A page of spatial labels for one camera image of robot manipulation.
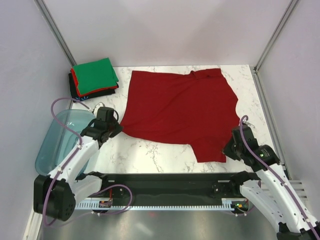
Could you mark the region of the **folded green t shirt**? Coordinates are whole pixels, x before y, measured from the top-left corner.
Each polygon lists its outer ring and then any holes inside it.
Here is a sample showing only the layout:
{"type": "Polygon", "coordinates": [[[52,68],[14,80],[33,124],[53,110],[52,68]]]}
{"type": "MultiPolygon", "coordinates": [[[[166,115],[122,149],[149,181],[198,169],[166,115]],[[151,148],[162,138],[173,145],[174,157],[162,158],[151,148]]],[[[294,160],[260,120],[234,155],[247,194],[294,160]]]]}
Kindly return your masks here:
{"type": "Polygon", "coordinates": [[[71,69],[75,72],[81,94],[115,86],[119,81],[109,58],[74,65],[71,69]]]}

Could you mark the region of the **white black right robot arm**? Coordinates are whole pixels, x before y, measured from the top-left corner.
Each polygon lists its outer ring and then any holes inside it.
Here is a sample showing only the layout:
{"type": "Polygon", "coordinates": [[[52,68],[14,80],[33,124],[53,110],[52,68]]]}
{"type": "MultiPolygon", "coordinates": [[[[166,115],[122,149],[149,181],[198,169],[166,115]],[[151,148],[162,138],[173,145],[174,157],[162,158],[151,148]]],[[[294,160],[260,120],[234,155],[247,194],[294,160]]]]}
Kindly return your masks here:
{"type": "Polygon", "coordinates": [[[264,193],[246,171],[234,174],[229,191],[249,200],[273,225],[279,240],[318,240],[320,222],[307,209],[288,180],[280,160],[268,145],[259,145],[246,124],[232,129],[223,154],[242,160],[268,188],[264,193]]]}

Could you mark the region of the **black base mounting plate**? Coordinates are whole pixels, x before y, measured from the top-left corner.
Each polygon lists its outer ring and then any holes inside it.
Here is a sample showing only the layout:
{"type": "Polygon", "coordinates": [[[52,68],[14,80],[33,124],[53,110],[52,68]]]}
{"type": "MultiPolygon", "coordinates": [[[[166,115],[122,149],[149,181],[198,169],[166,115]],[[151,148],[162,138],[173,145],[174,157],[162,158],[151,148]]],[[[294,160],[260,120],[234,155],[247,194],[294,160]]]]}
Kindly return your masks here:
{"type": "Polygon", "coordinates": [[[242,198],[235,173],[126,173],[105,174],[101,193],[113,206],[213,206],[223,198],[242,198]]]}

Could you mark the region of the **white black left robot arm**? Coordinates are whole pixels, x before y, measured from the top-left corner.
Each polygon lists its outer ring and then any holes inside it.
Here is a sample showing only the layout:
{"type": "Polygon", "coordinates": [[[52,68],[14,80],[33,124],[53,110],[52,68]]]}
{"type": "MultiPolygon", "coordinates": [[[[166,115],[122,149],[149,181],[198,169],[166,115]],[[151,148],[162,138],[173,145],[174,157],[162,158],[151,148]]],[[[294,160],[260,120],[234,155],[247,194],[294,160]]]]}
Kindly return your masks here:
{"type": "Polygon", "coordinates": [[[35,178],[33,210],[43,217],[65,222],[85,198],[94,194],[104,197],[109,193],[110,185],[99,173],[83,173],[82,170],[108,139],[122,132],[123,127],[119,124],[117,111],[105,106],[98,108],[96,117],[80,133],[61,121],[58,124],[76,135],[77,141],[60,164],[47,175],[35,178]]]}

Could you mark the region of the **dark red t shirt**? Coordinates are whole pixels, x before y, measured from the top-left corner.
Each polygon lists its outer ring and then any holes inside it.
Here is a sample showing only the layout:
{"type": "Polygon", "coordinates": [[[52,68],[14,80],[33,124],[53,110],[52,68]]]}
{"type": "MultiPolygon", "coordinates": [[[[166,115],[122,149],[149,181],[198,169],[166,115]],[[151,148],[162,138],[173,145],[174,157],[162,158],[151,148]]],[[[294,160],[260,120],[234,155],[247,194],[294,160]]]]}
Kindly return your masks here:
{"type": "Polygon", "coordinates": [[[218,68],[188,74],[134,70],[121,125],[133,138],[190,145],[199,163],[225,163],[222,150],[240,121],[237,103],[218,68]]]}

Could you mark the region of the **right aluminium frame post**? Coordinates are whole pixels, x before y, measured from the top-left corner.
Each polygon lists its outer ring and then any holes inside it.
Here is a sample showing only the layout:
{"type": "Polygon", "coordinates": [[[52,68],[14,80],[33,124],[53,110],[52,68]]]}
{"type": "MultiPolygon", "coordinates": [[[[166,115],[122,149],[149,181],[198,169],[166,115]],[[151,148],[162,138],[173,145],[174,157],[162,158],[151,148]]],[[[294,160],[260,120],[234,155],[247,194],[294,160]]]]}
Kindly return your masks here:
{"type": "Polygon", "coordinates": [[[284,30],[285,26],[287,25],[289,19],[291,18],[293,12],[295,11],[299,3],[300,0],[289,1],[289,4],[287,5],[265,48],[263,49],[262,54],[260,55],[257,63],[250,68],[254,74],[257,74],[261,69],[263,63],[267,59],[268,55],[270,54],[272,48],[274,47],[275,43],[277,42],[278,38],[280,37],[282,31],[284,30]]]}

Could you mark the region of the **clear blue plastic bin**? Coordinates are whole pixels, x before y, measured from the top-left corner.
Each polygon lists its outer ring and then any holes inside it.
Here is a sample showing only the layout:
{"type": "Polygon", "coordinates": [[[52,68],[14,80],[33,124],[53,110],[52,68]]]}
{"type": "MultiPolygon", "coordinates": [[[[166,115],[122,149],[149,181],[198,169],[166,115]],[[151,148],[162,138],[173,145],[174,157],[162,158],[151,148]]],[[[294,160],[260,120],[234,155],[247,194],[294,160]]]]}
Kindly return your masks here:
{"type": "MultiPolygon", "coordinates": [[[[56,117],[68,128],[80,134],[95,115],[87,110],[68,109],[58,113],[56,117]]],[[[48,175],[65,159],[77,141],[78,137],[75,134],[53,120],[35,160],[36,172],[42,176],[48,175]]]]}

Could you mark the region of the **left aluminium frame post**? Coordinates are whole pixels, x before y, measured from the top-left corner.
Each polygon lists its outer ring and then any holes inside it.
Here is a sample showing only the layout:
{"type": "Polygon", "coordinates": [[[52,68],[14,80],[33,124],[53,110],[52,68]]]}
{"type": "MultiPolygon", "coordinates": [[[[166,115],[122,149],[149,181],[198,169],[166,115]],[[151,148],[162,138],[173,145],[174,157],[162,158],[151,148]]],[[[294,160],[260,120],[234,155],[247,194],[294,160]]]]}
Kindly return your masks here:
{"type": "Polygon", "coordinates": [[[47,7],[44,0],[34,0],[35,4],[37,5],[38,9],[40,10],[42,16],[44,17],[47,25],[49,26],[51,32],[53,33],[56,41],[58,42],[60,48],[62,49],[63,53],[65,54],[68,62],[74,66],[77,62],[72,55],[70,48],[67,45],[61,31],[58,28],[52,14],[50,13],[49,8],[47,7]]]}

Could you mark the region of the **aluminium frame post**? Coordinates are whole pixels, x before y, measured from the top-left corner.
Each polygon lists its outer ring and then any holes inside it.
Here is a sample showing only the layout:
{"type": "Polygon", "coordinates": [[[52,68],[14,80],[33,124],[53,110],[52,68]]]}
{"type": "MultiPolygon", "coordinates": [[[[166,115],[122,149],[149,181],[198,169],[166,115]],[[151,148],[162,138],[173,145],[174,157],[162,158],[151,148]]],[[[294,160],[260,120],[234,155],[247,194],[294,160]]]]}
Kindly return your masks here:
{"type": "Polygon", "coordinates": [[[49,26],[51,32],[53,33],[56,41],[58,42],[60,48],[62,49],[63,53],[65,54],[68,62],[74,66],[77,62],[72,55],[70,48],[67,45],[61,31],[58,28],[52,14],[50,13],[49,8],[47,7],[44,0],[34,0],[35,4],[37,5],[38,9],[40,10],[42,16],[44,17],[47,25],[49,26]]]}
{"type": "Polygon", "coordinates": [[[295,11],[299,3],[300,0],[289,1],[289,4],[287,5],[265,48],[263,49],[262,54],[260,55],[257,63],[250,68],[254,74],[257,74],[261,69],[263,63],[267,59],[268,55],[270,54],[272,48],[274,47],[275,43],[277,42],[278,38],[280,37],[282,31],[284,30],[285,26],[287,25],[289,19],[291,18],[293,12],[295,11]]]}

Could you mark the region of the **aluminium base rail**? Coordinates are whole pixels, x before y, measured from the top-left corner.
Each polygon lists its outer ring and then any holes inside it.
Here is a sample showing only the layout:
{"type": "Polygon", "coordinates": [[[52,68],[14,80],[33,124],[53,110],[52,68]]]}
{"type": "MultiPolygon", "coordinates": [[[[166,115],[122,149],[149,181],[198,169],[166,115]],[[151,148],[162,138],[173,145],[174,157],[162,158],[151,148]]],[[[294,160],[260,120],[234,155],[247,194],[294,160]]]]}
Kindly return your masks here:
{"type": "Polygon", "coordinates": [[[297,193],[297,195],[299,196],[299,198],[302,201],[306,201],[308,199],[306,192],[305,192],[305,188],[302,184],[302,182],[300,180],[289,180],[292,188],[294,189],[294,191],[297,193]]]}

